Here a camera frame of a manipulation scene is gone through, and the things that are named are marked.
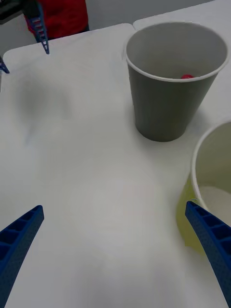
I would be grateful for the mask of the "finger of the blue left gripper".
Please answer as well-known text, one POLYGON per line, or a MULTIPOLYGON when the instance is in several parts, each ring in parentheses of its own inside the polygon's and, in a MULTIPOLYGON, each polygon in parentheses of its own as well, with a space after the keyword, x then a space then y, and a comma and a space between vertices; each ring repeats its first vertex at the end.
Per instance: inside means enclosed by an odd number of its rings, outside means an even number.
POLYGON ((5 63, 4 63, 3 59, 2 59, 2 57, 0 57, 0 71, 5 72, 6 74, 9 74, 9 73, 10 73, 9 70, 8 70, 8 68, 7 68, 7 66, 5 65, 5 63))
POLYGON ((45 53, 49 55, 50 48, 41 4, 39 2, 24 2, 24 16, 39 43, 42 44, 45 53))

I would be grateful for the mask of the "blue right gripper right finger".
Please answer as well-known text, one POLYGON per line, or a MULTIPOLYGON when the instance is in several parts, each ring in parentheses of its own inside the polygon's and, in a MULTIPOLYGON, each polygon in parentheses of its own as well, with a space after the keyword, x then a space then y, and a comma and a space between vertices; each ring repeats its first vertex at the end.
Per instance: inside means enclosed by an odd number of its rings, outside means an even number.
POLYGON ((231 228, 193 201, 185 216, 196 233, 211 264, 227 305, 231 306, 231 228))

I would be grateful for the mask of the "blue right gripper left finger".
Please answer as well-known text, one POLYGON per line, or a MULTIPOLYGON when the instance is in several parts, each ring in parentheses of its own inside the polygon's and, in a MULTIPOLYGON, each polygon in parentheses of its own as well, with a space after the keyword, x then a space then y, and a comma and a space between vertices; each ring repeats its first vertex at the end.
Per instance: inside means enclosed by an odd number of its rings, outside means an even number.
POLYGON ((44 220, 38 205, 0 232, 0 307, 5 307, 28 250, 44 220))

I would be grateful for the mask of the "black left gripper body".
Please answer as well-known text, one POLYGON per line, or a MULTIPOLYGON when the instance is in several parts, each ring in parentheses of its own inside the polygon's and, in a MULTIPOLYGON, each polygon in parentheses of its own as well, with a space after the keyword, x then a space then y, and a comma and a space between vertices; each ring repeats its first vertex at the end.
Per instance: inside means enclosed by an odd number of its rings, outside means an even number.
POLYGON ((0 24, 23 14, 31 19, 39 16, 39 7, 36 0, 1 0, 0 1, 0 24))

